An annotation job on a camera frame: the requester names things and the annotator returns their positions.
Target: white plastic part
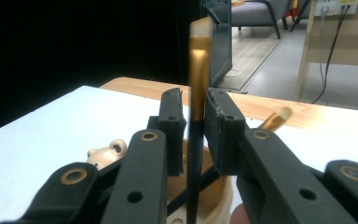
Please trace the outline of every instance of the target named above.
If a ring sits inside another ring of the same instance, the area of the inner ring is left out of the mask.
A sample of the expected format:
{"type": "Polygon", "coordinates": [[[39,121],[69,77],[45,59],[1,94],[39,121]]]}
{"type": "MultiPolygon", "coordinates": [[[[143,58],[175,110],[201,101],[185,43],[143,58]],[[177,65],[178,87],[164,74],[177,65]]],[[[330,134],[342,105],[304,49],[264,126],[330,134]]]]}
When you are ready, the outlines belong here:
{"type": "Polygon", "coordinates": [[[322,16],[323,11],[327,10],[325,16],[333,16],[336,13],[337,0],[318,0],[316,3],[315,16],[322,16]]]}
{"type": "Polygon", "coordinates": [[[127,144],[121,139],[116,139],[110,143],[109,147],[92,149],[87,154],[87,163],[94,165],[98,170],[102,170],[127,154],[127,144]]]}
{"type": "Polygon", "coordinates": [[[337,0],[335,14],[340,15],[342,10],[346,11],[347,15],[355,14],[357,5],[358,0],[337,0]]]}

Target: power outlet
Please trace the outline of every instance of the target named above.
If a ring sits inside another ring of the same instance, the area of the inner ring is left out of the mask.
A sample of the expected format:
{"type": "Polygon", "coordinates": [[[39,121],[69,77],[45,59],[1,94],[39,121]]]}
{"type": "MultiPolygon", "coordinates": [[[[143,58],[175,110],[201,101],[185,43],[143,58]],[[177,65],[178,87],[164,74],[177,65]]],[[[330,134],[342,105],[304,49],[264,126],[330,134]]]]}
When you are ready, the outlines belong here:
{"type": "Polygon", "coordinates": [[[347,6],[351,6],[347,11],[347,15],[354,14],[356,12],[357,5],[358,5],[358,0],[337,0],[336,11],[334,14],[340,15],[342,11],[342,7],[347,7],[347,6]]]}
{"type": "Polygon", "coordinates": [[[315,16],[322,16],[322,8],[327,10],[326,16],[333,16],[337,11],[337,4],[339,0],[318,0],[316,3],[315,16]]]}

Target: floor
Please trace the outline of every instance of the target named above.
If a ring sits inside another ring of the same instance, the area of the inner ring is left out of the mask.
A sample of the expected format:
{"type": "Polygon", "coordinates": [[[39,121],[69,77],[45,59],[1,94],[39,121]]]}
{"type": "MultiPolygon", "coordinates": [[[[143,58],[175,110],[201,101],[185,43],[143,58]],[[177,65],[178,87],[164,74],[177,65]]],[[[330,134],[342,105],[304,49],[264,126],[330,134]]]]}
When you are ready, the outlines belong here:
{"type": "MultiPolygon", "coordinates": [[[[281,30],[282,39],[277,40],[272,27],[242,28],[240,33],[237,28],[233,28],[234,70],[227,73],[219,88],[294,101],[306,29],[307,21],[302,21],[293,32],[281,30]],[[255,42],[268,32],[270,36],[262,42],[255,42]],[[251,43],[254,49],[260,50],[251,52],[246,48],[241,49],[246,42],[251,43]],[[266,47],[266,43],[272,47],[261,50],[266,47]],[[244,65],[244,62],[251,61],[255,63],[244,65]]],[[[300,102],[312,103],[322,91],[319,66],[318,63],[310,66],[310,74],[300,102]]],[[[358,110],[358,66],[331,64],[328,75],[325,94],[315,104],[358,110]]]]}

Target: wall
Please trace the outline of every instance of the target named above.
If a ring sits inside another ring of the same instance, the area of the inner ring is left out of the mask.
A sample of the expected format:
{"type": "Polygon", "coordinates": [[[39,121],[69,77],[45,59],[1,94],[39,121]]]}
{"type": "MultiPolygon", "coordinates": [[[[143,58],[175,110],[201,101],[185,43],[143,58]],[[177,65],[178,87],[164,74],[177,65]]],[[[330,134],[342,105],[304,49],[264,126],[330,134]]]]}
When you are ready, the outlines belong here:
{"type": "MultiPolygon", "coordinates": [[[[296,98],[299,99],[310,70],[311,63],[321,61],[321,17],[314,17],[316,0],[312,0],[307,36],[299,69],[296,98]]],[[[329,16],[324,19],[324,56],[323,63],[327,62],[330,47],[337,31],[339,16],[329,16]]],[[[331,64],[358,65],[358,8],[354,15],[346,15],[339,30],[337,43],[331,64]]]]}
{"type": "Polygon", "coordinates": [[[186,84],[200,0],[0,1],[0,127],[115,77],[186,84]]]}

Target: beige object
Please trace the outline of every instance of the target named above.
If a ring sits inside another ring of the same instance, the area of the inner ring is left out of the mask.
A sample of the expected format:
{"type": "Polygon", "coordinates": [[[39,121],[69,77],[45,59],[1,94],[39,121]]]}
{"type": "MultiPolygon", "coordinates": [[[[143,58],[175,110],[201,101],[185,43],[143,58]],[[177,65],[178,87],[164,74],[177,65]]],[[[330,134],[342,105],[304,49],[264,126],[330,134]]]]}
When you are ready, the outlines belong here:
{"type": "MultiPolygon", "coordinates": [[[[186,155],[187,143],[184,142],[184,167],[185,174],[176,177],[168,177],[168,200],[174,199],[186,188],[186,155]]],[[[202,172],[213,165],[211,154],[207,147],[203,150],[202,172]]],[[[233,191],[231,177],[221,176],[211,186],[200,193],[199,211],[197,223],[223,224],[230,219],[229,208],[232,203],[233,191]]],[[[167,218],[167,224],[186,223],[186,206],[182,206],[167,218]]]]}
{"type": "Polygon", "coordinates": [[[259,128],[270,130],[272,132],[277,131],[293,114],[290,107],[284,106],[278,112],[271,114],[259,128]]]}
{"type": "Polygon", "coordinates": [[[109,164],[118,161],[127,154],[127,144],[121,140],[116,139],[109,144],[109,147],[100,149],[92,149],[87,153],[87,163],[102,170],[109,164]]]}
{"type": "Polygon", "coordinates": [[[232,7],[238,7],[238,6],[242,6],[245,3],[246,3],[245,0],[232,0],[231,1],[231,6],[232,7]]]}

